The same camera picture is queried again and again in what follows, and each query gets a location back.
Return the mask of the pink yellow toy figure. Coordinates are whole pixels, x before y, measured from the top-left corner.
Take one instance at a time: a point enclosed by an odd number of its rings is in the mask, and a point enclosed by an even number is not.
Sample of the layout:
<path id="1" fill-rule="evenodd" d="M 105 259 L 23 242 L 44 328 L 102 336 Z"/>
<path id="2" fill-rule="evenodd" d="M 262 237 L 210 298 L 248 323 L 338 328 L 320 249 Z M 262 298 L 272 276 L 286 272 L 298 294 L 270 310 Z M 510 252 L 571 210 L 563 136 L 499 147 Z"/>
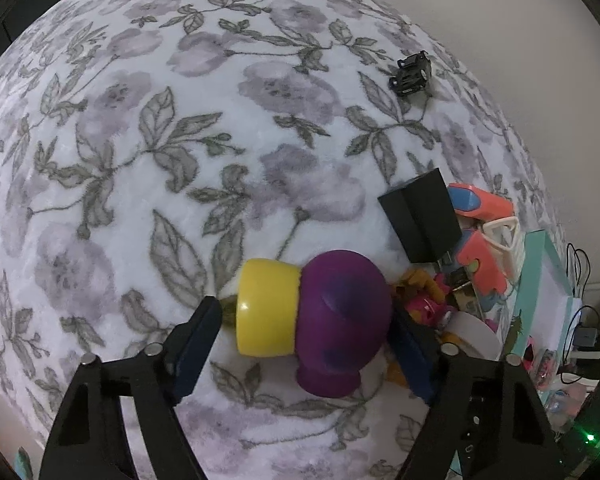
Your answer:
<path id="1" fill-rule="evenodd" d="M 430 370 L 440 346 L 440 330 L 455 309 L 442 273 L 407 270 L 391 286 L 392 313 L 387 333 L 392 354 L 388 381 L 409 388 L 415 396 L 430 395 Z"/>

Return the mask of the orange blue toy case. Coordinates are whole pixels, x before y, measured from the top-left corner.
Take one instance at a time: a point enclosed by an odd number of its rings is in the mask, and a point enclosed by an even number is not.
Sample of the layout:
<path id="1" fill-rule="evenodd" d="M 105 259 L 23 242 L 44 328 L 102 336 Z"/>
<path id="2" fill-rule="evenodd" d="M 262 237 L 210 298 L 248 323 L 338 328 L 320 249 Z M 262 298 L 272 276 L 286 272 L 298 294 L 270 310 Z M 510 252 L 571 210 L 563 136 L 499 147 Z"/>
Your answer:
<path id="1" fill-rule="evenodd" d="M 477 292 L 482 296 L 504 295 L 507 280 L 496 263 L 486 238 L 478 230 L 463 230 L 454 248 L 454 260 L 468 269 Z"/>
<path id="2" fill-rule="evenodd" d="M 451 183 L 448 192 L 455 212 L 465 218 L 490 222 L 515 214 L 514 204 L 510 200 L 473 185 Z"/>

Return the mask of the purple yellow mushroom toy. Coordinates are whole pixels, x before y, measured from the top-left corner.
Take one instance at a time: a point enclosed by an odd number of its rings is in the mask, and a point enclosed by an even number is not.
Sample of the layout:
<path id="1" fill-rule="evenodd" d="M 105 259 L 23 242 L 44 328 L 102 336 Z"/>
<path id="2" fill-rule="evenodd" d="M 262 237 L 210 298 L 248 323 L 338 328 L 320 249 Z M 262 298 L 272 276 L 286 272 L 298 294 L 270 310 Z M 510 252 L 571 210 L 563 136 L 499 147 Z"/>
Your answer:
<path id="1" fill-rule="evenodd" d="M 250 259 L 240 271 L 236 344 L 243 356 L 298 359 L 296 379 L 323 398 L 348 396 L 384 344 L 390 287 L 369 258 L 338 249 L 305 266 Z"/>

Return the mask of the cream hair claw clip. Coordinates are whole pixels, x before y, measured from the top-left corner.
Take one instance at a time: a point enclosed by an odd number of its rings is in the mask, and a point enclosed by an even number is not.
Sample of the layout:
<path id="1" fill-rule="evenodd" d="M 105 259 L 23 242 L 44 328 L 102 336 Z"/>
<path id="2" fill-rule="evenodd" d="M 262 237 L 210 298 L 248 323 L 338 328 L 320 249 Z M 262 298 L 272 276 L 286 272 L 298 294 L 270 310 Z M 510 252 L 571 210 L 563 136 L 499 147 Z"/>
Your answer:
<path id="1" fill-rule="evenodd" d="M 503 274 L 510 282 L 517 283 L 526 258 L 519 220 L 516 217 L 492 220 L 483 223 L 482 232 Z"/>

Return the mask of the black power adapter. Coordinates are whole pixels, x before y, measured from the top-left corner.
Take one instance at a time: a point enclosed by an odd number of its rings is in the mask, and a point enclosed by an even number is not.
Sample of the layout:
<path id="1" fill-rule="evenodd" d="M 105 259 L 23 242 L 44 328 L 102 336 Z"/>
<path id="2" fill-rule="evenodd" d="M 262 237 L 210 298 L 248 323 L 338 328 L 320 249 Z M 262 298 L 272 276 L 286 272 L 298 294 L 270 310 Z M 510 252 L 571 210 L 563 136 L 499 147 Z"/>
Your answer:
<path id="1" fill-rule="evenodd" d="M 462 237 L 450 194 L 438 168 L 378 197 L 411 263 L 433 263 Z"/>

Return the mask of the black toy car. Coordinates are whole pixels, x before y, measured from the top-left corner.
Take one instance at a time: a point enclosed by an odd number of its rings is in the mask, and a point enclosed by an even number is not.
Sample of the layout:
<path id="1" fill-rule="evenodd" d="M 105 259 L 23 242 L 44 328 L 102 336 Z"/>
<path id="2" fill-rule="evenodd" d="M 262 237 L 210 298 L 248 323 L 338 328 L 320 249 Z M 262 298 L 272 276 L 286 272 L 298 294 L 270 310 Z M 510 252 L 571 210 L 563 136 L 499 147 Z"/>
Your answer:
<path id="1" fill-rule="evenodd" d="M 425 91 L 430 79 L 430 58 L 425 51 L 420 51 L 396 62 L 396 72 L 389 78 L 389 88 L 397 96 L 410 96 Z"/>

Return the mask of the teal white tray box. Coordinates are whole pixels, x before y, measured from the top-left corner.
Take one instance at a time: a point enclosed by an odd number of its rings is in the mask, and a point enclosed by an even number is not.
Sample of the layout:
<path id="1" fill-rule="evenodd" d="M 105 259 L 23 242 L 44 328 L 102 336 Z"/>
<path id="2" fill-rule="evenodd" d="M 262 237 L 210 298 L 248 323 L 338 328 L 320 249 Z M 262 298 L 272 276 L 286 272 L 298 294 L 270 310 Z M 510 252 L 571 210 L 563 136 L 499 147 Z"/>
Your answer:
<path id="1" fill-rule="evenodd" d="M 524 244 L 526 258 L 520 279 L 513 300 L 507 303 L 507 335 L 501 330 L 501 357 L 511 353 L 523 356 L 529 340 L 539 352 L 548 349 L 561 356 L 582 300 L 573 295 L 567 272 L 547 232 L 527 233 Z"/>

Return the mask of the floral fleece blanket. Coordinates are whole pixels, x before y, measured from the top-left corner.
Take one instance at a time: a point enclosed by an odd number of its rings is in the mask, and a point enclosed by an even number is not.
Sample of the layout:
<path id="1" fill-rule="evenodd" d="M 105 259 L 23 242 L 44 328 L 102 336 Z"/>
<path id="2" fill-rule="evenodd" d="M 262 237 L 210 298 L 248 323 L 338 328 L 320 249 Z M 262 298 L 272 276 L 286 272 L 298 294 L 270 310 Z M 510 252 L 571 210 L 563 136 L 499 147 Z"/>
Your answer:
<path id="1" fill-rule="evenodd" d="M 389 88 L 425 51 L 425 91 Z M 0 397 L 47 440 L 81 356 L 134 356 L 250 258 L 407 267 L 378 197 L 438 168 L 565 234 L 488 90 L 381 0 L 61 0 L 0 57 Z"/>

